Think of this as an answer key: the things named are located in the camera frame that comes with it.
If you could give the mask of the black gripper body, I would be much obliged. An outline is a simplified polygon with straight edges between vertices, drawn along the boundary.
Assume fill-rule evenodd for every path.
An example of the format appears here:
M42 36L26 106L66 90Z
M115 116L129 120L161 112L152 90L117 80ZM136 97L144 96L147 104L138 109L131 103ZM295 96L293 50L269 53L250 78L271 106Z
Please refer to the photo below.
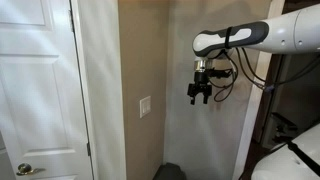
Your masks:
M199 93L202 93L205 97L212 95L212 86L209 84L209 79L204 72L194 73L194 82L188 85L187 94L190 97L195 98Z

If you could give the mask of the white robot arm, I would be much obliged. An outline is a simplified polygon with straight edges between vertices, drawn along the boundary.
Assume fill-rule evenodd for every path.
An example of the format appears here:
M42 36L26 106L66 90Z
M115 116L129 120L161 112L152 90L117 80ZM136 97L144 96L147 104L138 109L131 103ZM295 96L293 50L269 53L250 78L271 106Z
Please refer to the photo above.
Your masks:
M320 48L320 5L312 5L275 18L229 26L217 31L198 33L192 44L196 56L194 82L188 85L187 95L195 104L198 93L203 103L212 95L210 79L237 76L237 67L217 70L209 66L213 59L226 57L233 48L250 48L272 54L318 52Z

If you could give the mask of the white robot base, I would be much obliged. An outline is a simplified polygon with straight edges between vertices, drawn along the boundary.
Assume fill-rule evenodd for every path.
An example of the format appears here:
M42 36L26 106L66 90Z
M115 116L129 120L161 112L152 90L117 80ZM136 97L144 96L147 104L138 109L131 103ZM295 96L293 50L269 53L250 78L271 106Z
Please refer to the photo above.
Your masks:
M320 125L303 132L292 142L317 165L320 164ZM320 176L284 145L257 163L251 180L320 180Z

